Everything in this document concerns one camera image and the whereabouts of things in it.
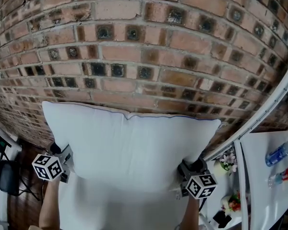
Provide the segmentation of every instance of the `white table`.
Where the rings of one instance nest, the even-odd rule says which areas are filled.
[[[268,178],[288,167],[288,156],[268,167],[264,158],[288,141],[288,131],[247,134],[241,140],[250,180],[251,230],[268,230],[288,209],[288,182],[268,187]]]

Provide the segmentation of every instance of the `plastic bottle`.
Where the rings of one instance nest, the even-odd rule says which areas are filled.
[[[272,188],[278,184],[282,184],[284,181],[288,181],[288,168],[281,173],[271,175],[268,179],[268,185]]]
[[[271,167],[274,164],[280,162],[284,157],[288,155],[288,141],[283,145],[279,146],[278,149],[266,155],[265,163],[267,166]]]

